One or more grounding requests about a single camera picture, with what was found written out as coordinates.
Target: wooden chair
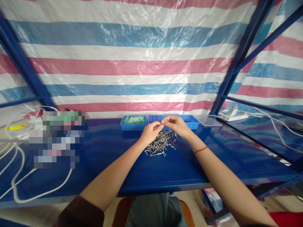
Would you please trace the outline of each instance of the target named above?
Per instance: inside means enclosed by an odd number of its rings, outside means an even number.
[[[115,212],[112,227],[124,227],[126,225],[126,221],[128,218],[130,207],[132,205],[132,201],[133,201],[133,197],[125,197],[119,202]],[[189,207],[182,200],[180,200],[180,203],[188,227],[195,227],[192,213],[190,212]]]

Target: hand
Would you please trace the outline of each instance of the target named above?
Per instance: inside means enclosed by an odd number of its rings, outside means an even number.
[[[185,139],[192,133],[181,117],[167,116],[161,123],[174,130],[182,139]]]
[[[159,121],[155,121],[150,123],[149,125],[145,126],[144,131],[138,140],[139,142],[146,145],[146,147],[152,143],[159,132],[163,129],[164,125],[162,125]]]

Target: blue plastic bin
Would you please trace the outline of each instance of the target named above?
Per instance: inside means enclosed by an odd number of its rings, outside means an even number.
[[[130,124],[123,124],[124,119],[127,116],[124,116],[121,120],[121,129],[122,131],[143,131],[145,126],[146,126],[146,121],[147,121],[147,115],[129,115],[130,117],[145,117],[145,123],[130,123]]]
[[[195,119],[192,115],[174,115],[174,116],[181,117],[190,129],[197,129],[199,127],[200,122],[197,119]],[[161,122],[163,120],[163,118],[165,118],[165,117],[166,116],[149,115],[147,123],[149,124],[149,123],[152,123],[154,121]],[[163,129],[164,130],[171,130],[171,128],[166,127],[166,126],[164,126]]]

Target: blue tabletop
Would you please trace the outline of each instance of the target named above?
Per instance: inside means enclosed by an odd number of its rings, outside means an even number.
[[[0,208],[32,206],[71,201],[101,171],[121,156],[140,137],[139,131],[121,131],[121,119],[89,119],[85,133],[85,151],[81,157],[82,167],[73,170],[67,183],[59,190],[25,204],[16,204],[12,191],[0,200]],[[235,135],[226,128],[204,128],[194,132],[206,145],[245,183],[260,184],[287,181],[298,174],[257,147]],[[142,195],[211,187],[189,145],[180,137],[174,143],[176,150],[168,148],[162,155],[139,156],[126,177],[119,196]],[[22,145],[26,153],[28,146]],[[0,169],[9,162],[13,152],[0,161]],[[0,176],[2,195],[20,167],[18,154],[12,165]],[[28,155],[19,175],[22,178],[30,171]],[[40,169],[18,185],[21,199],[28,199],[59,186],[68,170]]]
[[[291,120],[296,121],[296,119],[291,119],[286,116],[275,118],[284,122],[285,124],[291,123]],[[298,167],[303,167],[303,153],[296,152],[282,144],[281,139],[279,138],[271,120],[268,117],[258,118],[250,116],[247,119],[229,122],[229,124],[283,155],[286,159],[288,159],[288,161],[293,163],[297,162]],[[289,147],[303,152],[303,138],[301,136],[291,133],[282,123],[278,121],[275,121],[275,125],[285,143]],[[293,131],[303,135],[299,131],[294,129]]]

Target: jeans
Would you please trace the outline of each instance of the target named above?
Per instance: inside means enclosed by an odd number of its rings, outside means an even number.
[[[187,227],[180,201],[168,193],[133,199],[125,227]]]

